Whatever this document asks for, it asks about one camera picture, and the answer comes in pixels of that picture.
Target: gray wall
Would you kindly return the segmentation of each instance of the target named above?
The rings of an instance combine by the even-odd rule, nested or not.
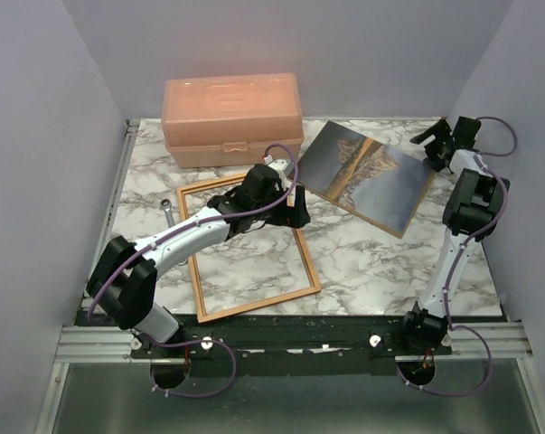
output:
[[[0,0],[0,433],[33,432],[125,123],[58,0]]]
[[[446,115],[512,0],[64,0],[126,118],[173,78],[292,71],[307,116]]]
[[[520,149],[500,171],[512,180],[508,212],[485,247],[505,307],[522,318],[545,387],[545,0],[517,0],[461,94],[456,115],[494,115],[516,127]],[[479,147],[505,150],[497,125]]]

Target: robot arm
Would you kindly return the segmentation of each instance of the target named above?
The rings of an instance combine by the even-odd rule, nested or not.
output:
[[[133,243],[121,236],[109,242],[87,285],[92,297],[99,293],[126,259],[150,244],[154,246],[155,241],[165,235],[180,230],[170,240],[138,257],[128,267],[128,273],[122,271],[99,301],[119,328],[134,328],[161,343],[177,340],[176,334],[180,328],[177,319],[154,302],[155,283],[161,276],[194,253],[247,231],[254,222],[291,228],[302,228],[310,222],[302,186],[296,187],[294,206],[289,206],[285,200],[264,212],[250,216],[237,215],[239,212],[259,210],[285,194],[286,174],[292,171],[292,162],[267,157],[265,163],[255,165],[241,185],[224,195],[212,197],[206,207],[185,222]],[[199,224],[205,218],[217,216],[224,217]],[[194,222],[196,224],[191,228],[183,230]]]
[[[404,318],[403,328],[410,344],[423,348],[436,348],[447,331],[445,294],[450,305],[455,298],[456,288],[461,281],[467,262],[481,243],[493,232],[494,226],[471,239],[491,222],[503,205],[503,191],[497,180],[488,175],[481,156],[473,150],[475,134],[480,123],[474,119],[460,118],[460,135],[453,133],[445,120],[441,127],[433,126],[416,137],[414,143],[421,143],[427,137],[435,136],[426,145],[428,159],[434,170],[449,167],[459,175],[455,189],[443,213],[446,225],[445,240],[437,265],[425,293]],[[503,180],[509,188],[509,182]]]
[[[451,269],[451,281],[448,285],[449,304],[453,301],[456,288],[461,281],[467,262],[481,243],[491,234],[486,231],[475,240],[465,243],[468,236],[487,225],[499,212],[503,204],[503,192],[496,181],[482,171],[474,160],[475,151],[459,149],[455,151],[449,168],[459,174],[455,190],[451,194],[443,213],[446,225],[445,240],[437,265],[428,283],[427,291],[420,297],[418,304],[430,315],[446,315],[443,304],[443,290]]]

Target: toolbox lid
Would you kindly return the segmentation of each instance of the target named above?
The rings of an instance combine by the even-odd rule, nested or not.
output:
[[[281,141],[304,136],[291,73],[169,80],[166,147]]]

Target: white marble pattern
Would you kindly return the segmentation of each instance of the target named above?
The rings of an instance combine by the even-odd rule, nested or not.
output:
[[[341,120],[340,124],[422,159],[421,146],[409,139],[434,120]],[[324,125],[305,121],[301,155]],[[179,220],[176,189],[201,180],[246,172],[249,166],[180,169],[164,148],[158,120],[143,120],[113,224],[113,232],[129,240],[166,227],[159,209],[167,197]],[[444,226],[441,216],[456,178],[436,175],[400,240],[348,212],[307,193],[312,222],[304,228],[322,292],[258,314],[287,315],[403,315],[426,287],[437,261]],[[192,197],[192,209],[206,194]],[[291,232],[266,227],[204,250],[198,257],[209,312],[307,286]],[[190,270],[178,267],[157,284],[155,299],[174,313],[195,313]],[[479,249],[469,262],[453,304],[454,315],[499,316],[501,309],[484,254]]]

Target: metal floor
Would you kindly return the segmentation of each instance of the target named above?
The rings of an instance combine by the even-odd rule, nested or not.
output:
[[[479,360],[440,361],[431,385],[462,391],[479,383],[483,375],[484,363]],[[159,392],[151,393],[145,365],[75,364],[70,366],[54,432],[532,434],[539,431],[517,363],[497,360],[487,389],[460,399],[414,391],[398,377],[369,375],[242,377],[215,398],[166,399]]]

